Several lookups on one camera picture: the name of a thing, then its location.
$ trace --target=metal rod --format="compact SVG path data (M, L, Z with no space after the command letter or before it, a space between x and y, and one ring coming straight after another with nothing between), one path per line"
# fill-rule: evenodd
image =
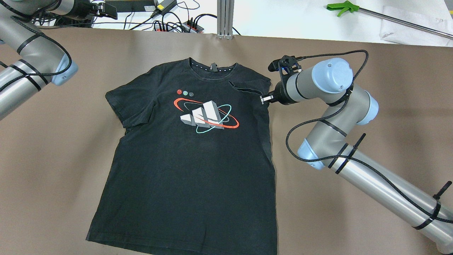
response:
M233 39L234 0L217 0L217 37Z
M359 11L362 11L364 13L370 14L372 16L375 16L375 17L378 17L378 18L381 18L381 19L385 19L385 20L388 20L388 21L392 21L392 22L398 23L400 25L405 25L405 26L408 26L408 27L411 27L411 28L415 28L415 29L424 31L424 32L428 32L430 34L435 34L435 35L442 36L442 37L445 37L445 38L448 38L448 39L453 39L453 34L448 34L448 33L445 33L445 32L442 32L442 31L438 31L438 30L435 30L435 29L432 29L432 28L428 28L428 27L424 27L424 26L421 26L421 25L418 25L418 24L414 24L414 23L411 23L411 22L408 22L408 21L405 21L405 20L400 20L400 19L397 19L397 18L394 18L394 17L390 17L390 16L387 16L387 15L381 14L381 13L374 12L372 10L367 10L367 9L364 9L364 8L359 8Z

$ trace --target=brown paper sheet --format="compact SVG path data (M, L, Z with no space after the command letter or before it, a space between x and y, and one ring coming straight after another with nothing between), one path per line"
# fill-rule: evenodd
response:
M124 130L104 98L151 67L193 57L219 66L239 62L270 77L283 55L366 49L370 60L356 82L380 104L359 150L428 194L452 179L453 51L450 48L213 34L107 29L46 30L70 52L79 72L61 87L49 84L0 122L0 254L112 255L137 252L85 241L114 150ZM1 60L19 56L0 46ZM356 71L363 54L345 57ZM322 59L303 61L308 68ZM270 127L277 172L280 255L426 255L435 244L330 169L299 162L286 133L320 117L318 99L272 104ZM313 126L295 131L297 149ZM453 206L453 191L442 197Z

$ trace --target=t-shirt hem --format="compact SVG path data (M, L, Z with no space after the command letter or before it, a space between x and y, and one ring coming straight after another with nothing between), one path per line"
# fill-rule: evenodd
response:
M180 240L166 240L114 233L90 232L86 240L154 255L258 255L238 251L226 251L204 244Z

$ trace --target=power adapter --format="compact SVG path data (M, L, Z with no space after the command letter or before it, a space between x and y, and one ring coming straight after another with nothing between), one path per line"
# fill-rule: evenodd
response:
M176 0L163 0L162 3L156 6L156 10L159 10L160 14L163 16L171 11L171 9L176 6L176 4Z

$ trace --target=black t-shirt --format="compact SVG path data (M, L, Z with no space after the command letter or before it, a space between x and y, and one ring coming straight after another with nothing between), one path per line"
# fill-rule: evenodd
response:
M126 129L88 241L155 255L275 255L270 80L191 58L106 94Z

